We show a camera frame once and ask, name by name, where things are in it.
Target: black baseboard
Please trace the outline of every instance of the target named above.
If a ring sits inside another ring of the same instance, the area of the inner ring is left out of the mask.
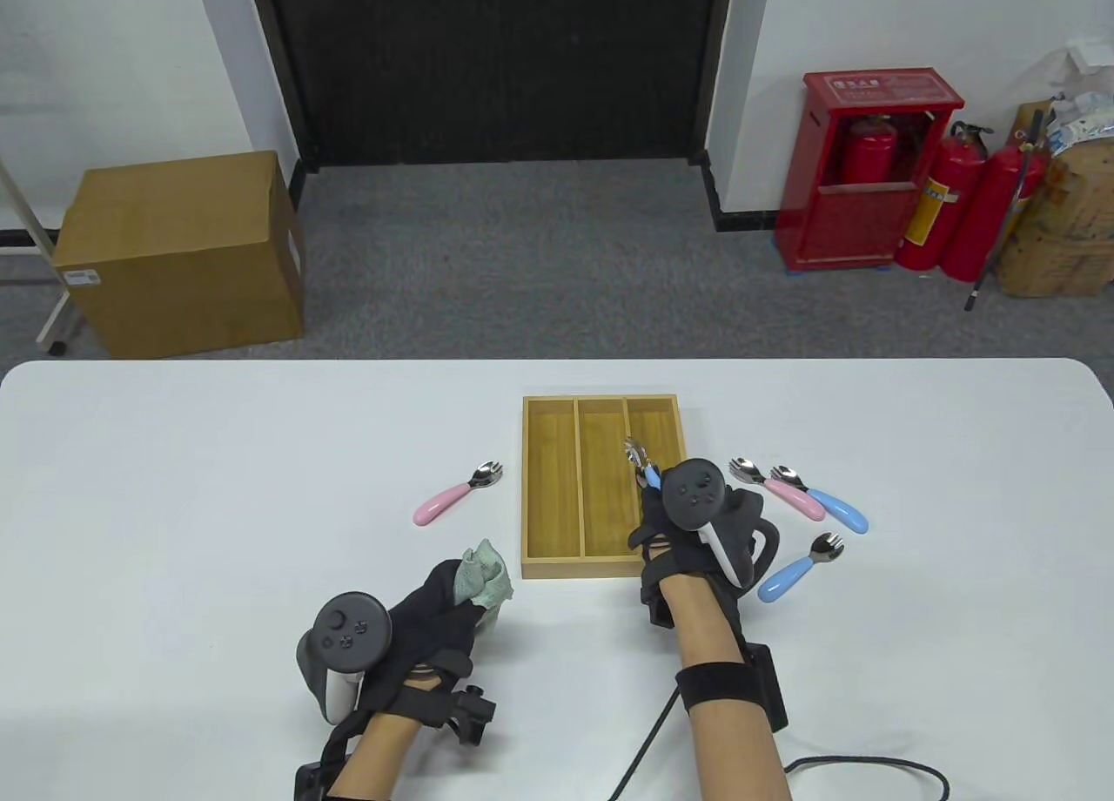
[[[58,243],[58,231],[47,229],[50,240]],[[35,241],[28,235],[26,229],[0,229],[0,247],[33,247]]]
[[[302,163],[302,157],[299,157],[297,163],[294,164],[294,172],[290,176],[290,201],[294,204],[295,212],[297,205],[302,203],[303,188],[305,188],[305,164]]]
[[[700,165],[701,175],[704,176],[704,192],[707,193],[707,208],[712,213],[712,224],[717,233],[743,233],[755,229],[772,229],[778,224],[778,211],[765,209],[758,212],[724,212],[720,205],[720,192],[715,191],[715,177],[712,175],[712,165],[709,162],[707,152],[701,152],[690,160],[692,165]]]

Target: pink spoon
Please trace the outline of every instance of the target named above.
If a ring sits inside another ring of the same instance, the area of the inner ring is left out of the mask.
[[[450,507],[467,497],[478,488],[490,488],[502,477],[502,465],[498,461],[485,461],[472,473],[472,478],[462,485],[457,485],[448,490],[442,490],[436,497],[422,502],[418,510],[414,510],[414,526],[429,526],[434,519],[440,517]]]
[[[776,498],[783,499],[789,505],[795,507],[797,510],[809,519],[819,522],[828,515],[824,507],[803,490],[776,479],[766,479],[762,475],[762,471],[758,469],[758,466],[750,459],[732,459],[730,467],[731,475],[739,479],[739,481],[747,485],[761,485],[775,495]]]

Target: wooden cutlery tray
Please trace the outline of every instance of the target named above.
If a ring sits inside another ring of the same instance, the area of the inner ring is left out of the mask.
[[[623,439],[684,461],[676,395],[522,399],[522,577],[633,577],[638,486]]]

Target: green cloth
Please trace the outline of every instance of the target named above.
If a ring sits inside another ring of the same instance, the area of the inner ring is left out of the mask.
[[[477,633],[495,626],[499,607],[509,600],[515,590],[510,586],[510,575],[502,556],[485,539],[476,548],[465,551],[460,568],[452,584],[457,604],[470,600],[487,609],[477,627]]]

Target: floor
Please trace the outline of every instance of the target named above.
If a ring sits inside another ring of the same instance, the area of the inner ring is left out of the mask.
[[[681,160],[329,169],[301,212],[307,336],[213,356],[1071,356],[1114,392],[1114,289],[964,313],[939,274],[786,276],[769,233],[713,231]],[[55,300],[0,286],[0,374]],[[102,356],[88,331],[69,355]]]

